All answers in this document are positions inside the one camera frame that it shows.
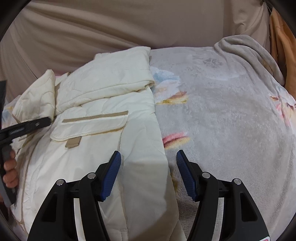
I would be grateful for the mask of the person's left hand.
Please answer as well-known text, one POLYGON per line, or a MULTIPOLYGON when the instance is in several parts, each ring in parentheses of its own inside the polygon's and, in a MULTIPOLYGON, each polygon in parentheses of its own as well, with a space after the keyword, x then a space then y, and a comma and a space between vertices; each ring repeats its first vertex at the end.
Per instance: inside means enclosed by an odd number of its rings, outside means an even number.
POLYGON ((4 163, 4 169, 6 171, 6 174, 3 177, 3 182, 6 185, 6 187, 10 189, 16 188, 19 184, 15 157, 16 157, 15 151, 11 150, 10 157, 4 163))

